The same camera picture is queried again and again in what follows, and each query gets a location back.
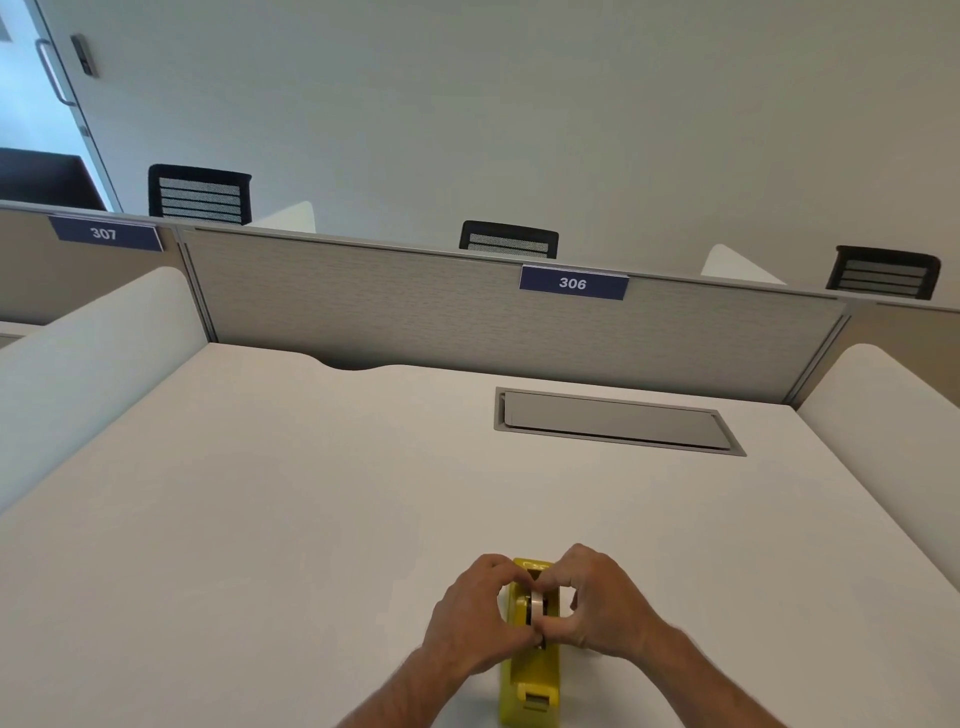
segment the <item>left hand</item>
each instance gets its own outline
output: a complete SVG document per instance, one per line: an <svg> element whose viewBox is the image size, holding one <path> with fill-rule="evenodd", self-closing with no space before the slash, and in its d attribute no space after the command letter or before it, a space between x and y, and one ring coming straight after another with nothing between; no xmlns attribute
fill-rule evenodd
<svg viewBox="0 0 960 728"><path fill-rule="evenodd" d="M534 586L530 573L506 556L486 554L474 561L433 608L422 650L462 682L540 643L533 627L507 624L500 616L497 595L514 581Z"/></svg>

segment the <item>yellow tape dispenser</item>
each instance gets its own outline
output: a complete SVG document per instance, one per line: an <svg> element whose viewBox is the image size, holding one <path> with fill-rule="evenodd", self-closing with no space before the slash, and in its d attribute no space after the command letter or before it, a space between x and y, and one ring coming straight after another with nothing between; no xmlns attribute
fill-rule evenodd
<svg viewBox="0 0 960 728"><path fill-rule="evenodd" d="M535 577L548 561L514 559ZM507 622L530 624L535 614L560 615L560 590L531 594L511 584L507 594ZM557 728L560 722L560 649L541 644L517 653L500 665L500 722L510 728Z"/></svg>

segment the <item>door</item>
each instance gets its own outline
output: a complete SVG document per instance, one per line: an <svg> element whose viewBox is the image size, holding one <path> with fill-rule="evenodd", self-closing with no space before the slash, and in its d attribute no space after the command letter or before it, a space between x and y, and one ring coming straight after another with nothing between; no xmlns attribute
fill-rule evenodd
<svg viewBox="0 0 960 728"><path fill-rule="evenodd" d="M121 211L35 0L0 0L0 148L79 157Z"/></svg>

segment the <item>right hand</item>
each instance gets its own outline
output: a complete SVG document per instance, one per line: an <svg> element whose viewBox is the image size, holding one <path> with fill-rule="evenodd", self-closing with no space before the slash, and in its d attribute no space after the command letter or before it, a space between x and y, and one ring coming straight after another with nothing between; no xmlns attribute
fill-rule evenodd
<svg viewBox="0 0 960 728"><path fill-rule="evenodd" d="M607 554L575 544L537 578L535 590L577 590L570 617L543 617L534 628L548 642L573 644L639 664L651 637L669 626Z"/></svg>

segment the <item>door handle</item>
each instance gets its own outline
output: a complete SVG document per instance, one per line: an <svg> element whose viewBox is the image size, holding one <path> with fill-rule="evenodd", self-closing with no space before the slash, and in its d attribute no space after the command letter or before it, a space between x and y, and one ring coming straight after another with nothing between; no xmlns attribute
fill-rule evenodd
<svg viewBox="0 0 960 728"><path fill-rule="evenodd" d="M50 86L54 89L54 96L57 97L57 100L68 107L76 107L78 104L76 101L70 101L66 96L63 95L63 90L60 88L60 84L57 83L57 77L54 76L54 69L50 66L50 59L47 58L46 51L44 48L49 46L54 49L54 53L57 52L57 49L54 48L54 44L47 40L45 37L39 37L34 41L34 47L36 48L36 54L40 56L40 64L43 66L43 72L47 74L47 80L50 82Z"/></svg>

